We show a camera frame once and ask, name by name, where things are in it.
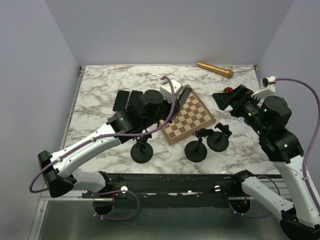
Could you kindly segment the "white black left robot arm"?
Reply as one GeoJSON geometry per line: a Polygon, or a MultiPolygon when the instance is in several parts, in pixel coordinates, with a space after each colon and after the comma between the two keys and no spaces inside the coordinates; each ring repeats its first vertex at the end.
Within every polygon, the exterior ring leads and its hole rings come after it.
{"type": "Polygon", "coordinates": [[[147,90],[128,109],[116,112],[107,123],[79,142],[57,152],[38,154],[42,175],[52,198],[71,190],[87,190],[104,198],[111,185],[105,172],[84,172],[78,168],[97,155],[133,138],[146,135],[146,129],[167,123],[180,110],[180,92],[164,95],[164,90],[147,90]]]}

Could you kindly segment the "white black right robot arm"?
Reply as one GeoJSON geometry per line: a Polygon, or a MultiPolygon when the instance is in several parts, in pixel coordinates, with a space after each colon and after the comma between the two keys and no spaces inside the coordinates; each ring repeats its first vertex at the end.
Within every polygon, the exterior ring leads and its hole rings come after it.
{"type": "Polygon", "coordinates": [[[230,191],[244,193],[262,204],[279,221],[282,231],[291,240],[318,240],[320,238],[320,211],[311,195],[311,180],[303,170],[306,157],[298,138],[286,129],[292,111],[287,102],[276,95],[267,96],[262,105],[244,85],[229,92],[213,93],[212,98],[220,110],[231,107],[231,116],[243,118],[258,135],[259,145],[279,171],[291,201],[263,185],[247,170],[233,175],[230,191]]]}

